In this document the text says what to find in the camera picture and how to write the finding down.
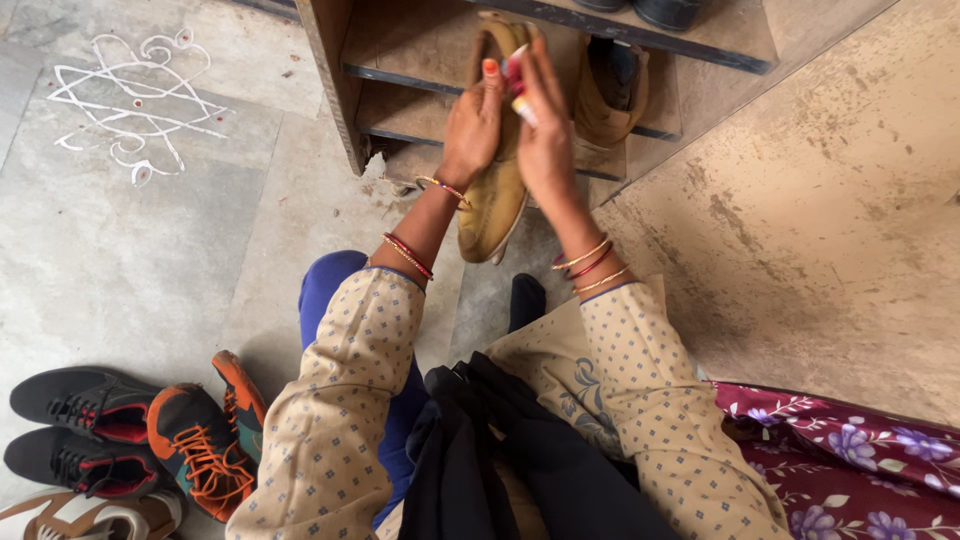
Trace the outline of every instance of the red bangle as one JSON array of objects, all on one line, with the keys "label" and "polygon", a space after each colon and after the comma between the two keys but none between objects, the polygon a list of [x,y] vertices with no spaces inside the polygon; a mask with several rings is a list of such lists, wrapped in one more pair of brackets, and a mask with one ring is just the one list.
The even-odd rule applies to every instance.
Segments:
[{"label": "red bangle", "polygon": [[426,276],[428,280],[433,281],[433,273],[427,270],[426,267],[423,266],[423,263],[420,262],[420,258],[414,255],[414,252],[410,251],[410,248],[408,248],[403,242],[396,239],[396,236],[393,236],[390,233],[384,233],[381,234],[380,237],[383,238],[383,241],[394,246],[394,249],[403,255],[403,258],[406,258],[411,264],[416,266],[417,269],[420,270],[420,272]]},{"label": "red bangle", "polygon": [[603,262],[603,259],[607,258],[607,256],[609,256],[612,251],[613,251],[613,240],[610,241],[610,247],[607,248],[607,251],[603,252],[603,255],[601,255],[599,259],[595,260],[593,264],[588,266],[587,269],[584,270],[583,272],[577,272],[575,275],[571,276],[570,269],[567,268],[566,271],[564,271],[564,279],[567,280],[568,282],[572,282],[573,280],[576,280],[577,278],[584,276],[587,272],[596,268],[597,264],[600,264],[601,262]]}]

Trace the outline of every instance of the orange sneaker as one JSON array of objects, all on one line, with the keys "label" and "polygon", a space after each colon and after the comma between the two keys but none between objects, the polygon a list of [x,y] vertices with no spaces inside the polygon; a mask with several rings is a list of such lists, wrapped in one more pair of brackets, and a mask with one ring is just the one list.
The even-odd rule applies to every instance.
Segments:
[{"label": "orange sneaker", "polygon": [[256,465],[199,384],[175,384],[156,395],[147,414],[147,437],[187,499],[213,519],[226,523],[253,492]]},{"label": "orange sneaker", "polygon": [[221,351],[214,355],[212,363],[227,384],[224,414],[240,441],[240,449],[259,463],[263,456],[263,419],[267,416],[267,405],[234,353]]}]

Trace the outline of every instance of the blue pants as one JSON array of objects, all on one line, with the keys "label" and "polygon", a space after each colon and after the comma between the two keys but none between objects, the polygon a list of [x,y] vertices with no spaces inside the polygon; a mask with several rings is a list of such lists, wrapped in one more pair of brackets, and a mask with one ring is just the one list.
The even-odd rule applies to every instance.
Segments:
[{"label": "blue pants", "polygon": [[[340,288],[340,283],[363,268],[366,263],[367,256],[360,252],[338,251],[318,258],[307,270],[306,276],[303,276],[298,302],[300,341],[304,350],[317,339],[317,327],[326,313],[330,298]],[[423,388],[423,377],[417,367],[417,358],[414,356],[410,377],[400,393],[390,400],[386,435],[377,447],[377,457],[390,475],[394,494],[387,507],[373,518],[373,528],[379,527],[390,511],[406,497],[410,477],[414,473],[414,464],[406,453],[407,436],[413,429],[420,410],[429,399]]]}]

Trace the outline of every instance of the shoe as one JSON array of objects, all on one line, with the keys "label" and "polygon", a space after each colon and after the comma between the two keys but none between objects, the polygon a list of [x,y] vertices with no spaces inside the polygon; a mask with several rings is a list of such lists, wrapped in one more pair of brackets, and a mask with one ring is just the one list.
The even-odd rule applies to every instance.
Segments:
[{"label": "shoe", "polygon": [[573,0],[577,5],[601,13],[619,12],[627,5],[627,0]]},{"label": "shoe", "polygon": [[25,479],[103,499],[143,497],[157,489],[162,477],[149,448],[98,442],[67,428],[20,435],[7,447],[3,460]]},{"label": "shoe", "polygon": [[[468,63],[467,87],[483,79],[481,63],[492,58],[502,63],[521,45],[533,41],[540,31],[533,25],[511,24],[502,15],[484,12]],[[472,210],[460,212],[457,241],[467,262],[483,262],[506,248],[510,235],[526,207],[527,189],[516,163],[520,118],[504,100],[500,110],[500,143],[493,161],[464,194]]]},{"label": "shoe", "polygon": [[0,510],[7,540],[161,540],[180,526],[182,498],[158,491],[130,501],[52,489]]},{"label": "shoe", "polygon": [[147,409],[159,391],[116,370],[68,367],[18,384],[10,407],[27,420],[99,441],[147,444]]},{"label": "shoe", "polygon": [[199,384],[167,386],[147,415],[150,448],[206,515],[226,523],[253,492],[255,465]]},{"label": "shoe", "polygon": [[217,353],[213,367],[227,384],[224,414],[240,443],[240,450],[259,463],[263,456],[263,419],[267,416],[267,405],[234,353]]},{"label": "shoe", "polygon": [[627,138],[647,108],[649,58],[638,45],[585,36],[573,113],[577,137],[601,149]]},{"label": "shoe", "polygon": [[634,12],[657,28],[685,32],[707,0],[631,0]]}]

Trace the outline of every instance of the knee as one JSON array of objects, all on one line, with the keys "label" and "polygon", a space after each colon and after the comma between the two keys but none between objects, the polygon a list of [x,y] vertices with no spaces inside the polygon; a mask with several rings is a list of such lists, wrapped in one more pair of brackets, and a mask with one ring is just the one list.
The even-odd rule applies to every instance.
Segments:
[{"label": "knee", "polygon": [[339,283],[363,268],[366,263],[366,254],[354,250],[335,251],[315,260],[303,280],[305,282],[335,280]]}]

